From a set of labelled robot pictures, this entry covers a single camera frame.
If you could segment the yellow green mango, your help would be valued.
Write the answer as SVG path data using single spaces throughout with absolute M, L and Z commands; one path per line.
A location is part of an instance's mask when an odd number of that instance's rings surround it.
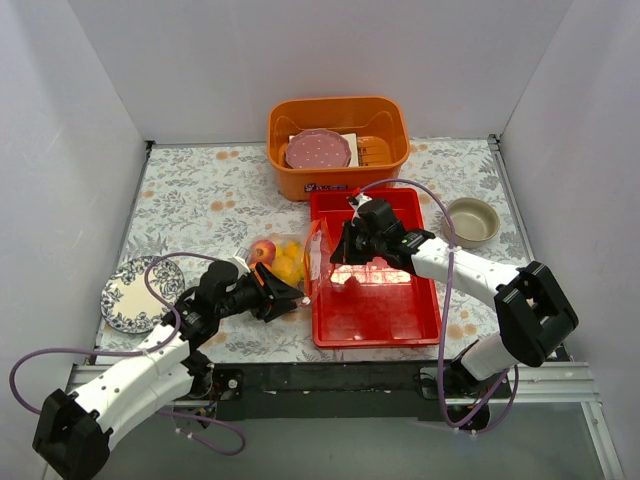
M 288 241 L 281 244 L 279 253 L 292 260 L 299 260 L 303 256 L 304 250 L 301 243 L 297 241 Z

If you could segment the orange tangerine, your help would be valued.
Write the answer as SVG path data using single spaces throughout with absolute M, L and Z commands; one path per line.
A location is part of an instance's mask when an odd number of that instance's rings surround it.
M 272 267 L 269 264 L 263 262 L 254 262 L 250 265 L 250 268 L 254 271 L 257 271 L 258 268 L 262 268 L 266 271 L 272 272 Z

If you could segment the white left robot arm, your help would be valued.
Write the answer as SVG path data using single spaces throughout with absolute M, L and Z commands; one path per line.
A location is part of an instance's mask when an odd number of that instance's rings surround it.
M 223 319 L 249 312 L 269 322 L 303 297 L 263 264 L 241 273 L 232 262 L 212 262 L 136 350 L 73 392 L 45 399 L 34 450 L 64 479 L 94 478 L 141 422 L 176 398 L 211 392 L 214 367 L 199 348 Z

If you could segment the yellow lemon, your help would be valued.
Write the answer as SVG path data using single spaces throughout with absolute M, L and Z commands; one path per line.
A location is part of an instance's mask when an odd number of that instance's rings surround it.
M 275 257 L 271 264 L 271 270 L 280 280 L 293 286 L 302 279 L 300 263 L 286 255 Z

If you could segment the clear zip top bag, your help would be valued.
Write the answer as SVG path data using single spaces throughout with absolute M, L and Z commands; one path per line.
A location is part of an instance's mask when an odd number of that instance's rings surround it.
M 276 247 L 276 257 L 280 256 L 279 248 L 282 243 L 297 241 L 303 246 L 303 256 L 296 260 L 300 263 L 302 279 L 293 286 L 301 290 L 305 297 L 300 301 L 304 306 L 310 306 L 319 296 L 321 289 L 329 282 L 334 272 L 334 265 L 330 262 L 335 243 L 331 240 L 328 224 L 324 219 L 312 220 L 309 228 L 302 233 L 270 233 L 256 236 L 237 251 L 237 255 L 244 258 L 250 267 L 249 249 L 257 240 L 269 239 Z

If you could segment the red pomegranate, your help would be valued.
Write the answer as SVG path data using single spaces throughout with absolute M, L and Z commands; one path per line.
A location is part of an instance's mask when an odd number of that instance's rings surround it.
M 276 257 L 277 247 L 269 239 L 255 241 L 249 249 L 249 263 L 271 265 Z

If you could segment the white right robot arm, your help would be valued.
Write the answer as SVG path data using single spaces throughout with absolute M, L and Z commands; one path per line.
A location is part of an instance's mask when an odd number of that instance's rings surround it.
M 394 269 L 470 295 L 496 313 L 498 333 L 475 341 L 444 367 L 446 390 L 471 398 L 486 389 L 489 378 L 515 365 L 539 367 L 577 328 L 578 316 L 546 265 L 518 267 L 455 250 L 431 232 L 406 229 L 382 198 L 360 194 L 349 203 L 354 215 L 343 225 L 332 263 L 364 265 L 381 258 Z

